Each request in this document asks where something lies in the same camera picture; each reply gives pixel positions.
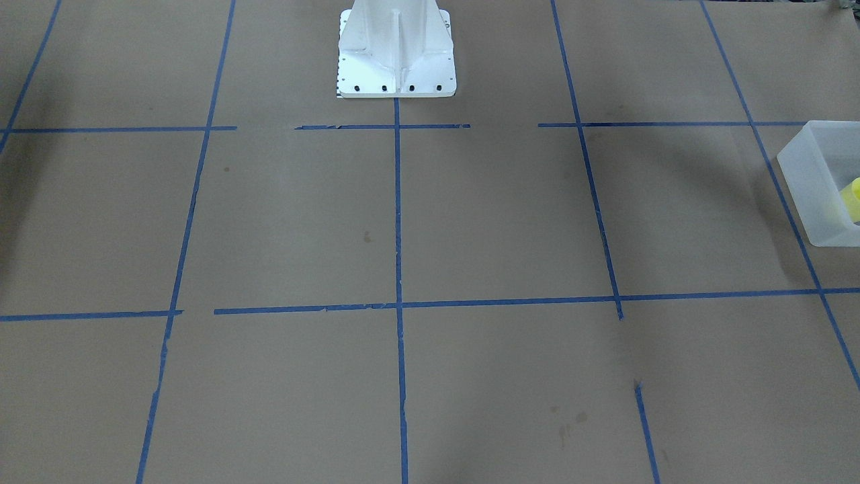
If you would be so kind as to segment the white translucent plastic bin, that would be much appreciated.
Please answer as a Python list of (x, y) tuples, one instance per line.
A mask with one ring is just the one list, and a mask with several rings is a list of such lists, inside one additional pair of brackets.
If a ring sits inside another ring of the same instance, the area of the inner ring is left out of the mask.
[(841, 191), (858, 178), (859, 123), (811, 120), (777, 154), (805, 233), (814, 246), (857, 247), (858, 217)]

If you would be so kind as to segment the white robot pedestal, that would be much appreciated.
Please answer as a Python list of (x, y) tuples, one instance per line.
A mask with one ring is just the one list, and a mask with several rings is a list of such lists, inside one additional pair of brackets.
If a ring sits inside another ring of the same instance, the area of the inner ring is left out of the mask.
[(436, 1), (355, 1), (340, 13), (336, 95), (441, 98), (458, 89), (449, 12)]

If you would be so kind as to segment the yellow plastic cup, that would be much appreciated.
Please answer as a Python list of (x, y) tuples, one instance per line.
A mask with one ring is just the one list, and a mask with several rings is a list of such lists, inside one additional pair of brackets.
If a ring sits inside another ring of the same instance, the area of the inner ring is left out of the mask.
[(860, 178), (857, 177), (839, 191), (839, 196), (851, 223), (858, 225), (860, 221)]

